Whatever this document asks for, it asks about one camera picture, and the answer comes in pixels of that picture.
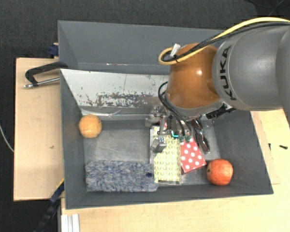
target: fuzzy blue cloth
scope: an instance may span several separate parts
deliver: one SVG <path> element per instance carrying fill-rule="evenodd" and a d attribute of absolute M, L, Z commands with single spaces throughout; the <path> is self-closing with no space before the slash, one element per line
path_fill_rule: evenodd
<path fill-rule="evenodd" d="M 153 192 L 153 167 L 137 161 L 99 160 L 85 167 L 86 184 L 90 191 L 104 192 Z"/>

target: yellow patterned paper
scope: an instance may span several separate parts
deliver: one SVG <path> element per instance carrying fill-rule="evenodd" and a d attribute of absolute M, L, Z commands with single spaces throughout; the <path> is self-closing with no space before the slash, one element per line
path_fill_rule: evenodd
<path fill-rule="evenodd" d="M 180 143 L 179 140 L 167 135 L 164 137 L 167 144 L 165 149 L 158 153 L 154 159 L 155 182 L 180 182 Z"/>

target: black cable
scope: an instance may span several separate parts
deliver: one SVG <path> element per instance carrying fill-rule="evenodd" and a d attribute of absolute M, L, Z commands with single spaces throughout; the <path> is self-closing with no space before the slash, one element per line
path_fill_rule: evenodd
<path fill-rule="evenodd" d="M 179 126 L 181 127 L 182 129 L 182 133 L 183 133 L 183 136 L 186 135 L 185 133 L 185 128 L 183 126 L 183 124 L 181 123 L 181 121 L 183 120 L 184 123 L 186 124 L 186 126 L 189 128 L 190 130 L 190 127 L 187 125 L 187 122 L 184 120 L 184 118 L 179 115 L 168 103 L 167 101 L 163 98 L 163 95 L 165 95 L 165 91 L 161 93 L 161 89 L 163 86 L 165 86 L 168 82 L 164 82 L 163 84 L 160 85 L 159 89 L 158 89 L 158 98 L 159 100 L 161 101 L 162 105 L 168 109 L 175 117 L 175 119 L 177 120 L 177 122 L 179 123 Z"/>
<path fill-rule="evenodd" d="M 43 215 L 41 221 L 34 228 L 33 232 L 44 232 L 46 227 L 51 223 L 60 206 L 60 199 L 50 204 L 49 208 Z"/>
<path fill-rule="evenodd" d="M 280 2 L 277 2 L 276 6 L 274 6 L 274 7 L 267 6 L 267 5 L 263 5 L 263 4 L 259 4 L 259 3 L 256 3 L 256 2 L 254 2 L 253 0 L 245 0 L 245 1 L 250 2 L 250 3 L 254 4 L 255 6 L 259 6 L 259 7 L 265 8 L 265 9 L 272 9 L 273 11 L 272 11 L 268 16 L 270 16 L 270 15 L 271 15 L 275 10 L 277 10 L 278 8 L 279 8 L 279 9 L 283 9 L 283 8 L 286 8 L 286 7 L 289 7 L 289 6 L 290 6 L 290 4 L 287 4 L 287 5 L 285 5 L 285 6 L 279 7 L 279 5 L 281 5 L 281 4 L 282 4 L 283 2 L 285 2 L 286 0 L 282 0 L 282 1 L 280 1 Z"/>
<path fill-rule="evenodd" d="M 249 30 L 253 30 L 253 29 L 257 29 L 257 28 L 262 28 L 262 27 L 270 27 L 270 26 L 287 26 L 287 25 L 290 25 L 290 22 L 268 22 L 268 23 L 260 23 L 260 24 L 256 24 L 256 25 L 253 25 L 253 26 L 249 26 L 249 27 L 245 27 L 245 28 L 241 28 L 237 31 L 234 31 L 234 32 L 231 32 L 229 34 L 226 34 L 222 37 L 219 37 L 217 39 L 214 39 L 215 37 L 217 37 L 217 35 L 214 35 L 214 36 L 211 36 L 210 38 L 202 41 L 201 43 L 197 44 L 196 46 L 192 47 L 190 50 L 188 50 L 187 52 L 177 56 L 175 55 L 173 58 L 170 58 L 170 59 L 165 59 L 166 56 L 168 56 L 170 54 L 171 51 L 169 52 L 166 52 L 162 57 L 162 61 L 164 62 L 171 62 L 171 61 L 174 61 L 174 60 L 178 60 L 182 57 L 185 57 L 186 55 L 189 55 L 190 53 L 192 52 L 195 52 L 205 46 L 208 46 L 210 44 L 213 44 L 217 41 L 220 41 L 220 40 L 223 40 L 225 38 L 229 38 L 231 36 L 234 36 L 236 34 L 239 34 L 239 33 L 243 33 L 243 32 L 246 32 L 246 31 L 249 31 Z"/>
<path fill-rule="evenodd" d="M 269 13 L 269 15 L 268 16 L 271 16 L 273 13 L 274 13 L 274 11 L 276 11 L 278 8 L 279 8 L 279 6 L 282 4 L 282 3 L 284 3 L 286 0 L 282 0 L 282 1 L 280 1 L 274 8 L 273 8 L 273 10 Z"/>

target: orange ball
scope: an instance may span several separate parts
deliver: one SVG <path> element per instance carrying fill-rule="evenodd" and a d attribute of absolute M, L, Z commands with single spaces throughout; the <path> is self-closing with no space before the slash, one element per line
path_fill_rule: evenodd
<path fill-rule="evenodd" d="M 207 179 L 218 186 L 230 183 L 233 175 L 232 164 L 225 159 L 215 159 L 206 168 Z"/>
<path fill-rule="evenodd" d="M 85 138 L 95 138 L 102 131 L 102 122 L 95 115 L 85 115 L 81 118 L 78 128 Z"/>

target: dark floor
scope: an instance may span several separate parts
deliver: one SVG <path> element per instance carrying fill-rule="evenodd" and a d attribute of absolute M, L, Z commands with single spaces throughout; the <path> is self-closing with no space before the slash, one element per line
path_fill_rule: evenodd
<path fill-rule="evenodd" d="M 13 145 L 14 58 L 48 58 L 59 19 L 212 29 L 260 15 L 290 19 L 290 0 L 253 1 L 269 8 L 245 0 L 0 0 L 0 121 L 7 139 Z M 0 232 L 33 231 L 48 202 L 13 202 L 13 160 L 0 134 Z M 47 231 L 56 229 L 53 221 Z"/>

